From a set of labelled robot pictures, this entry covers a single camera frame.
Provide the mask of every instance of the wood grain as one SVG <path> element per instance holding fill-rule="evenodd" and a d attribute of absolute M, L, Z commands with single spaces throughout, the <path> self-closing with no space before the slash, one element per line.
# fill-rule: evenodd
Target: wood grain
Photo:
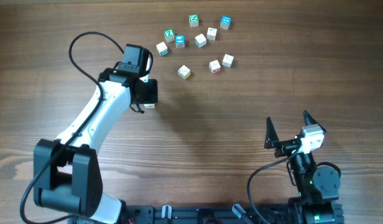
<path fill-rule="evenodd" d="M 197 13 L 200 26 L 190 28 Z M 229 30 L 199 49 L 193 38 Z M 188 45 L 160 57 L 163 31 Z M 263 149 L 265 119 L 291 138 L 308 110 L 327 130 L 316 161 L 343 171 L 340 200 L 347 223 L 383 223 L 383 2 L 204 1 L 0 6 L 0 223 L 21 223 L 19 202 L 32 178 L 32 151 L 76 118 L 94 91 L 68 59 L 78 34 L 100 31 L 142 45 L 155 57 L 159 104 L 126 111 L 99 154 L 104 191 L 129 205 L 247 203 L 246 182 L 274 162 Z M 235 57 L 212 75 L 210 61 Z M 102 37 L 83 37 L 74 57 L 97 77 L 121 59 Z M 177 75 L 186 65 L 187 80 Z M 285 164 L 257 176 L 256 202 L 298 194 Z M 63 215 L 36 208 L 46 221 Z"/>

